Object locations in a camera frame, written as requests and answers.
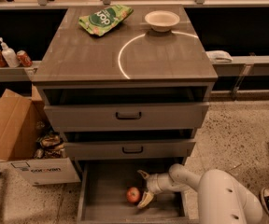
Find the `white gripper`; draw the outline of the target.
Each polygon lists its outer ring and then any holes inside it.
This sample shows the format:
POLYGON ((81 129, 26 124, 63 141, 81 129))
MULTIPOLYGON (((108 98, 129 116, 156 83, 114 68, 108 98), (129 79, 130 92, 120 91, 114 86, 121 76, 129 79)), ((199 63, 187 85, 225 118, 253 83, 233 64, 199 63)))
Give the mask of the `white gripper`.
POLYGON ((137 207, 143 209, 147 207, 154 198, 154 194, 160 194, 167 191, 170 185, 170 176, 168 173, 153 174, 138 170, 137 171, 147 182, 147 189, 142 195, 141 201, 138 203, 137 207))

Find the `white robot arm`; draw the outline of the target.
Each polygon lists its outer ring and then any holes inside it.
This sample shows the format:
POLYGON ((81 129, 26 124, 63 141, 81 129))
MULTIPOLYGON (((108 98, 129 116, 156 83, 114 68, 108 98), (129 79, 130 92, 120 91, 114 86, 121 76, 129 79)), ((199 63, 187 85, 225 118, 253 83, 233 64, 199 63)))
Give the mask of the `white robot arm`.
POLYGON ((260 224, 259 199, 232 175, 212 169, 202 175, 192 173, 182 164, 173 164, 167 173, 138 173, 146 180, 147 190, 137 205, 142 209, 165 191, 181 192, 186 186, 197 192, 199 224, 260 224))

